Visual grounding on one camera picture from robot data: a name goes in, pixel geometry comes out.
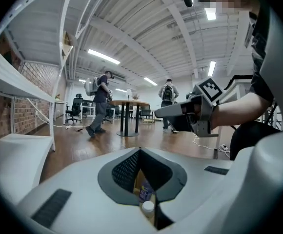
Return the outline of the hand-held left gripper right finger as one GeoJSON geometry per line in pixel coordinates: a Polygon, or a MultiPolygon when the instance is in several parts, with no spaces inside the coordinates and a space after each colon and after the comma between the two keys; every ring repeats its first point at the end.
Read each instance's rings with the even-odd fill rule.
{"type": "Polygon", "coordinates": [[[140,165],[156,193],[156,226],[171,231],[214,193],[232,162],[140,149],[140,165]]]}

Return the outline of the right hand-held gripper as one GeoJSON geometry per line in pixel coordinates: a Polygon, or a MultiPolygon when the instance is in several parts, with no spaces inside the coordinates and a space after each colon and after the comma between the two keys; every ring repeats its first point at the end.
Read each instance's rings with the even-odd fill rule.
{"type": "Polygon", "coordinates": [[[217,137],[211,133],[211,116],[223,90],[212,78],[197,83],[192,92],[186,95],[187,101],[159,108],[155,111],[158,118],[167,117],[179,132],[194,132],[199,137],[217,137]]]}

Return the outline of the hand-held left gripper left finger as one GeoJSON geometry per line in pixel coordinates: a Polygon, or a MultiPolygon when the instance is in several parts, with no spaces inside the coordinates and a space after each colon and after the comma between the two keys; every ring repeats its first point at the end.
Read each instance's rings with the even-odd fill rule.
{"type": "Polygon", "coordinates": [[[32,189],[17,205],[32,218],[58,189],[71,192],[67,202],[50,226],[56,234],[156,234],[156,228],[141,211],[139,200],[131,191],[121,188],[112,175],[107,176],[115,202],[100,187],[101,168],[119,158],[127,158],[135,148],[128,148],[91,159],[75,162],[32,189]]]}

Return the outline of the white-capped plastic bottle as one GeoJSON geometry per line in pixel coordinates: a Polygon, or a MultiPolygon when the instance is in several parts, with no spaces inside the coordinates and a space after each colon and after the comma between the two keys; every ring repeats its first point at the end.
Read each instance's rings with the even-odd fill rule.
{"type": "Polygon", "coordinates": [[[141,205],[141,211],[146,219],[152,224],[155,224],[155,204],[152,201],[145,201],[141,205]]]}

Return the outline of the brown cardboard box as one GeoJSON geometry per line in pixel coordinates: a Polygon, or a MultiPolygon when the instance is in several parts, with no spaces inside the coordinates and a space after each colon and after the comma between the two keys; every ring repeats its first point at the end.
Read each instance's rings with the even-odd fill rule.
{"type": "MultiPolygon", "coordinates": [[[[142,170],[139,170],[139,172],[137,174],[137,177],[135,179],[134,190],[133,190],[133,193],[138,198],[138,200],[139,200],[140,187],[141,187],[142,182],[144,182],[144,180],[146,180],[146,178],[144,176],[144,173],[142,172],[142,170]]],[[[156,195],[155,195],[155,192],[153,192],[150,201],[152,201],[155,204],[155,208],[156,208],[156,195]]]]}

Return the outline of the person's right forearm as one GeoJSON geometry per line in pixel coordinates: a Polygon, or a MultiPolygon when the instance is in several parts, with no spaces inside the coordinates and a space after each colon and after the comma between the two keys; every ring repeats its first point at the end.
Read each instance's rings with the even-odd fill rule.
{"type": "Polygon", "coordinates": [[[212,113],[211,129],[254,121],[265,112],[268,106],[269,102],[255,93],[248,93],[236,101],[220,104],[212,113]]]}

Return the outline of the black office chair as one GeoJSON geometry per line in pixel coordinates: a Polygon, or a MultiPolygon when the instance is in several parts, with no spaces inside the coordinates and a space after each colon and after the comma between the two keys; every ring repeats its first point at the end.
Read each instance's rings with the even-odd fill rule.
{"type": "Polygon", "coordinates": [[[113,121],[117,119],[120,114],[121,114],[121,111],[120,111],[119,106],[108,105],[106,109],[105,120],[110,123],[113,123],[113,121]]]}
{"type": "Polygon", "coordinates": [[[151,111],[150,105],[142,106],[140,110],[141,117],[148,117],[153,120],[153,112],[151,111]]]}
{"type": "Polygon", "coordinates": [[[76,94],[75,98],[73,99],[71,108],[69,108],[69,106],[66,106],[65,113],[69,115],[70,118],[67,118],[65,120],[65,123],[68,123],[69,121],[72,121],[73,123],[78,122],[78,121],[81,122],[81,120],[76,117],[78,117],[81,113],[82,102],[83,102],[83,98],[82,98],[81,93],[76,94]]]}

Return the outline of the round wooden table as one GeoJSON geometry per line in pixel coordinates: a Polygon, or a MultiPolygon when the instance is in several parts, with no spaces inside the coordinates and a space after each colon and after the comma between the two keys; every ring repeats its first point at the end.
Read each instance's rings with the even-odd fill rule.
{"type": "Polygon", "coordinates": [[[136,101],[136,100],[112,100],[111,105],[121,106],[121,122],[120,131],[117,135],[121,137],[136,137],[139,135],[139,111],[140,107],[148,107],[149,103],[136,101]],[[135,131],[129,132],[129,108],[130,106],[136,106],[136,121],[135,121],[135,131]]]}

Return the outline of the person's black trousers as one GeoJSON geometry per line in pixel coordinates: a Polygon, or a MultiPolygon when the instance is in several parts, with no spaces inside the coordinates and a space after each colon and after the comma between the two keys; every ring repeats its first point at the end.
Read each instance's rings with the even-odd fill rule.
{"type": "Polygon", "coordinates": [[[235,160],[240,150],[255,146],[262,138],[278,132],[280,130],[258,121],[240,125],[231,138],[230,160],[235,160]]]}

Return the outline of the white metal shelf rack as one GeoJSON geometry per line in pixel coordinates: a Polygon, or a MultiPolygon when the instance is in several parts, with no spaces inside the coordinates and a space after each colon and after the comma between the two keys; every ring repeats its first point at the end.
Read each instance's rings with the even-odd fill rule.
{"type": "MultiPolygon", "coordinates": [[[[66,61],[75,51],[82,28],[74,34],[64,29],[70,0],[16,0],[0,22],[0,34],[28,33],[19,50],[24,61],[66,70],[66,61]]],[[[0,94],[28,102],[41,99],[55,106],[55,94],[47,94],[25,78],[0,54],[0,94]]],[[[0,193],[11,203],[19,202],[40,182],[50,151],[56,149],[54,135],[8,134],[0,139],[0,193]]]]}

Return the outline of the person's black shirt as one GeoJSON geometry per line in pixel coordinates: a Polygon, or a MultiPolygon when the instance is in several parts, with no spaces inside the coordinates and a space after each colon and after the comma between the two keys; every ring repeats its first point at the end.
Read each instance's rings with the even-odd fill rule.
{"type": "Polygon", "coordinates": [[[274,96],[260,75],[260,69],[266,56],[265,48],[269,31],[269,8],[263,5],[260,7],[257,14],[250,12],[249,18],[252,27],[250,35],[253,37],[251,55],[254,69],[249,91],[271,104],[274,100],[274,96]]]}

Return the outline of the white office desk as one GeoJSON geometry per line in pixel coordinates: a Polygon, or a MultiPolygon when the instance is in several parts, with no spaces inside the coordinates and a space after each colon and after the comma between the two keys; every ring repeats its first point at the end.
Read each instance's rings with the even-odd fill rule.
{"type": "Polygon", "coordinates": [[[67,106],[68,106],[68,103],[67,101],[64,101],[64,100],[59,100],[59,99],[55,99],[55,103],[54,103],[54,118],[53,120],[55,121],[57,119],[57,106],[62,106],[62,124],[65,125],[66,124],[66,109],[67,109],[67,106]]]}

